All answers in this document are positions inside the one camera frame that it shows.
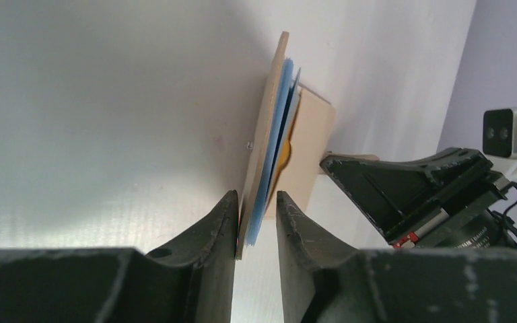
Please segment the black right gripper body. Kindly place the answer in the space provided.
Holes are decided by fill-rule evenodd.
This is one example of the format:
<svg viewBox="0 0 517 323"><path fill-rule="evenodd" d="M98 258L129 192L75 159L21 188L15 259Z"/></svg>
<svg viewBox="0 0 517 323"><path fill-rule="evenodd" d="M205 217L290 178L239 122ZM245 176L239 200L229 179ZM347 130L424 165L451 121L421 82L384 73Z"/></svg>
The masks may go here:
<svg viewBox="0 0 517 323"><path fill-rule="evenodd" d="M511 248L517 227L509 212L517 206L517 182L490 171L390 243L393 248Z"/></svg>

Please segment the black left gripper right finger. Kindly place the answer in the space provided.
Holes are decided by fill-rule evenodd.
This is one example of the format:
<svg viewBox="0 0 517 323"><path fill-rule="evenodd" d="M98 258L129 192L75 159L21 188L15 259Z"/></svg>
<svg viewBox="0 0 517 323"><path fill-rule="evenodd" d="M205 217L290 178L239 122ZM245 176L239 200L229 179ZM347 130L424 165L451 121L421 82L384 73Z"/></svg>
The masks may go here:
<svg viewBox="0 0 517 323"><path fill-rule="evenodd" d="M286 322L517 322L517 251L363 249L277 193Z"/></svg>

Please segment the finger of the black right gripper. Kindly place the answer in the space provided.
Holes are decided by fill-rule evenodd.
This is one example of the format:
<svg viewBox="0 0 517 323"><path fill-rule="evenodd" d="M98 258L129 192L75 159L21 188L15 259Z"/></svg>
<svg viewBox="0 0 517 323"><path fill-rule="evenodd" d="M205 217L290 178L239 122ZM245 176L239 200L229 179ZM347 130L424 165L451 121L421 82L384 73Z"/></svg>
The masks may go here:
<svg viewBox="0 0 517 323"><path fill-rule="evenodd" d="M456 198L478 187L493 164L476 149L448 148L401 162L328 154L320 167L384 240L395 243L433 210L463 207Z"/></svg>

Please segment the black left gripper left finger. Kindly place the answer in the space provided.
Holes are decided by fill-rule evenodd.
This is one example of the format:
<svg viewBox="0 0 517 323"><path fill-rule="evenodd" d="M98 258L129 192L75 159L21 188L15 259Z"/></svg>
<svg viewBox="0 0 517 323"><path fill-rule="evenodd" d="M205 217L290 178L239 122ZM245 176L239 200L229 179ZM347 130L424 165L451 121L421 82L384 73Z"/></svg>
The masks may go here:
<svg viewBox="0 0 517 323"><path fill-rule="evenodd" d="M1 249L0 322L229 322L237 233L231 190L147 254Z"/></svg>

